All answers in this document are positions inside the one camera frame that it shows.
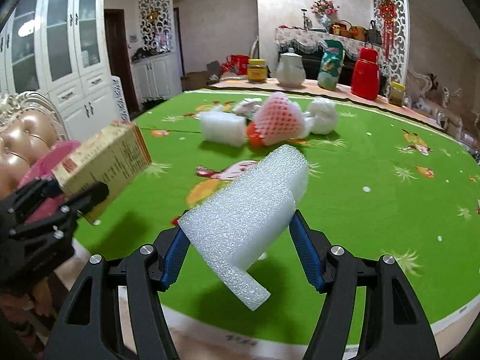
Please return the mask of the person left hand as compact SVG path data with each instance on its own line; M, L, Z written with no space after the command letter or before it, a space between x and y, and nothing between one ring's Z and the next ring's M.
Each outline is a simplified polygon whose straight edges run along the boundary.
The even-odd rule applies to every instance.
M29 319L29 311L35 310L39 315L49 316L52 311L52 296L47 280L36 284L30 295L16 296L1 294L1 312L12 323L24 323Z

